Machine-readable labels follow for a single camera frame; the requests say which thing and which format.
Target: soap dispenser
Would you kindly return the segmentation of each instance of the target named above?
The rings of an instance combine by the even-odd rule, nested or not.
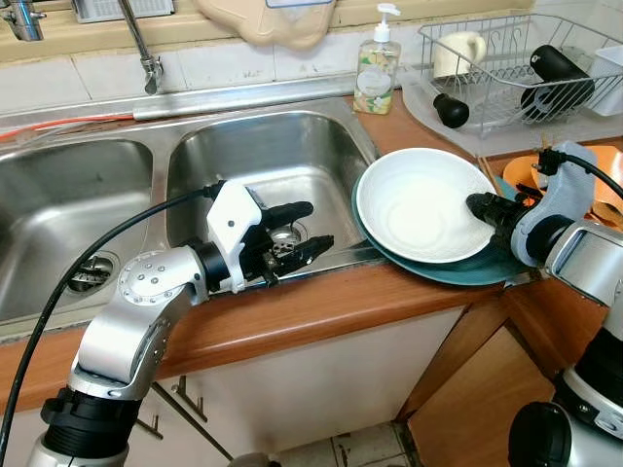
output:
[[[383,14],[383,19],[374,30],[374,39],[359,47],[353,108],[359,112],[386,114],[391,106],[400,57],[400,44],[389,40],[386,16],[398,17],[400,11],[391,3],[380,3],[377,10]]]

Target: countertop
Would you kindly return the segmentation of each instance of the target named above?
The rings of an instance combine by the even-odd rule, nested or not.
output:
[[[359,114],[359,120],[381,154],[431,147],[469,159],[459,147],[418,123],[405,108],[400,91],[387,116]],[[494,168],[502,167],[506,159],[494,161]],[[196,306],[177,325],[159,377],[232,363],[500,293],[500,285],[448,286],[391,264],[377,264],[219,297]],[[41,339],[20,393],[19,411],[40,407],[65,385],[83,333],[84,328],[73,328],[47,333]],[[2,412],[24,346],[20,341],[0,347]]]

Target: teal plate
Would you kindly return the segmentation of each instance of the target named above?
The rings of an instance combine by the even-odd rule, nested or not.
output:
[[[514,197],[513,188],[501,178],[496,177],[497,183],[507,198]],[[453,263],[432,264],[407,260],[382,247],[363,227],[356,205],[356,193],[359,180],[355,184],[350,196],[350,206],[355,223],[359,230],[368,238],[368,241],[383,255],[396,265],[422,277],[455,285],[489,285],[507,280],[528,268],[517,261],[509,252],[492,244],[474,256]]]

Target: sink drain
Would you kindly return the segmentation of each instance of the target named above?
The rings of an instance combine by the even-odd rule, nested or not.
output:
[[[69,279],[67,287],[72,292],[80,294],[94,292],[108,281],[114,268],[115,263],[110,255],[103,252],[96,253],[81,264],[78,271]]]
[[[308,239],[308,231],[300,222],[273,229],[270,234],[275,243],[273,253],[276,255],[289,253],[296,245]]]

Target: black cable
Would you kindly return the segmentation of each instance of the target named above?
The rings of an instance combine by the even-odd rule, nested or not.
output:
[[[153,216],[165,209],[169,209],[177,204],[181,204],[183,202],[189,201],[191,199],[206,197],[206,198],[215,198],[218,190],[220,189],[221,184],[213,185],[211,187],[203,187],[199,190],[194,190],[186,195],[179,196],[177,198],[170,199],[165,202],[161,202],[149,209],[136,214],[135,216],[127,219],[117,227],[113,228],[109,232],[105,233],[100,239],[94,242],[85,252],[78,257],[78,259],[71,265],[71,267],[67,270],[67,272],[60,279],[55,289],[52,291],[52,294],[48,298],[48,302],[43,308],[41,315],[35,325],[32,334],[30,335],[30,339],[28,340],[28,344],[24,349],[24,352],[21,355],[21,360],[19,361],[18,369],[16,371],[16,376],[13,380],[13,384],[11,386],[11,392],[9,393],[9,398],[7,399],[7,407],[4,412],[4,418],[2,420],[2,429],[0,431],[0,467],[4,465],[4,457],[7,453],[7,446],[9,443],[9,435],[11,433],[11,424],[13,422],[13,416],[16,412],[16,406],[18,404],[18,396],[19,391],[21,390],[21,385],[23,383],[24,376],[26,374],[26,370],[28,369],[28,365],[30,364],[30,359],[35,351],[35,347],[41,339],[41,336],[46,328],[46,324],[48,323],[48,319],[52,315],[52,312],[55,309],[56,303],[60,298],[63,290],[65,289],[67,282],[74,276],[74,274],[78,271],[80,266],[92,255],[94,255],[98,250],[100,250],[108,241],[113,239],[115,236],[121,234],[126,231],[130,227],[138,224],[141,221],[144,221],[148,217]]]
[[[598,168],[596,165],[592,165],[590,162],[586,162],[585,160],[577,156],[572,156],[571,154],[565,154],[565,159],[567,159],[567,161],[569,162],[573,162],[574,164],[579,165],[580,167],[585,169],[587,172],[591,172],[593,175],[597,176],[605,184],[607,184],[615,193],[617,193],[621,199],[623,199],[623,188],[618,183],[616,183],[614,180],[612,180],[608,176],[607,173],[605,173],[603,170]]]

